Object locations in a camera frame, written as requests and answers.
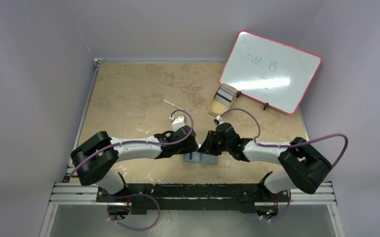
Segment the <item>green card holder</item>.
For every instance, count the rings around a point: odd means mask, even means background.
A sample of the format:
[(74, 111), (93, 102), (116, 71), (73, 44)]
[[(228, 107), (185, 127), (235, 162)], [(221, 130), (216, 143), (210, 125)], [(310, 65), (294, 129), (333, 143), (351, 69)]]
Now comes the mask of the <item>green card holder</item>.
[(199, 163), (199, 164), (218, 164), (218, 156), (207, 155), (199, 152), (188, 153), (183, 156), (184, 162)]

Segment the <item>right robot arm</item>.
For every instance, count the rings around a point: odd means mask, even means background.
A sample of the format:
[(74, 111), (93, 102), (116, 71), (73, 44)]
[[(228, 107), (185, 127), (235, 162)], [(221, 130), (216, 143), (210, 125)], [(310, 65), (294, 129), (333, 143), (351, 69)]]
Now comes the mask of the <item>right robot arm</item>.
[(311, 144), (304, 145), (304, 142), (304, 138), (296, 137), (281, 145), (259, 145), (252, 138), (241, 138), (226, 122), (208, 132), (198, 152), (213, 156), (227, 152), (238, 161), (262, 161), (282, 166), (282, 171), (270, 172), (259, 182), (259, 197), (269, 201), (277, 193), (291, 189), (314, 194), (330, 173), (331, 163)]

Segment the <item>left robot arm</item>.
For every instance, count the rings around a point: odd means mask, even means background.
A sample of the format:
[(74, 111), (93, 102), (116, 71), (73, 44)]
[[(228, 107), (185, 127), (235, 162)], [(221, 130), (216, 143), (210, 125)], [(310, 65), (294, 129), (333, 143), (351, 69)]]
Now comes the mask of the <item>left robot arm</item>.
[(113, 169), (115, 163), (139, 159), (170, 158), (195, 152), (198, 143), (196, 133), (188, 125), (176, 131), (166, 131), (141, 139), (118, 139), (100, 131), (91, 136), (71, 154), (74, 168), (70, 177), (78, 178), (80, 184), (96, 184), (109, 193), (116, 202), (124, 201), (128, 189), (123, 176)]

